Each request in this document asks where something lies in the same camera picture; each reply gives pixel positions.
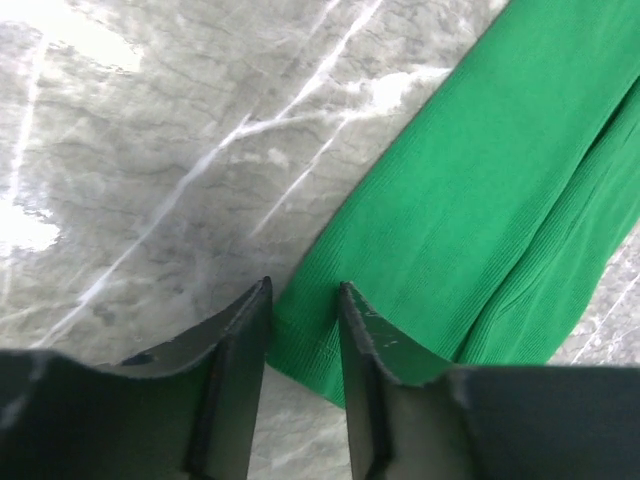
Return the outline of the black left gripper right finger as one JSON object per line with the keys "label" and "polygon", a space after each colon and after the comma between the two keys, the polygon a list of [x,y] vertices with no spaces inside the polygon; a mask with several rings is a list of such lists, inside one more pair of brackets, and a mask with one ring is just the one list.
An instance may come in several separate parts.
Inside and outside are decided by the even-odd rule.
{"label": "black left gripper right finger", "polygon": [[456,365],[350,283],[338,317],[354,478],[638,477],[636,368]]}

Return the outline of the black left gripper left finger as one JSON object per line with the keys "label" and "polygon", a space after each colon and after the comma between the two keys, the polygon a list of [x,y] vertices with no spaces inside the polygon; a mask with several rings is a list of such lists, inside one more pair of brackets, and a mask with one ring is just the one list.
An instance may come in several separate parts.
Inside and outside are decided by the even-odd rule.
{"label": "black left gripper left finger", "polygon": [[5,479],[243,479],[268,350],[272,284],[116,365],[1,353]]}

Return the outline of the green tank top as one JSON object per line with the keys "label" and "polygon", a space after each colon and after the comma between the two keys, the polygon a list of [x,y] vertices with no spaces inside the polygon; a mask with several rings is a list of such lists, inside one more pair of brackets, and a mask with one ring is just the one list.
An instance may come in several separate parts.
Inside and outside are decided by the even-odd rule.
{"label": "green tank top", "polygon": [[343,282],[446,360],[542,364],[638,218],[638,3],[513,1],[309,250],[268,364],[343,404]]}

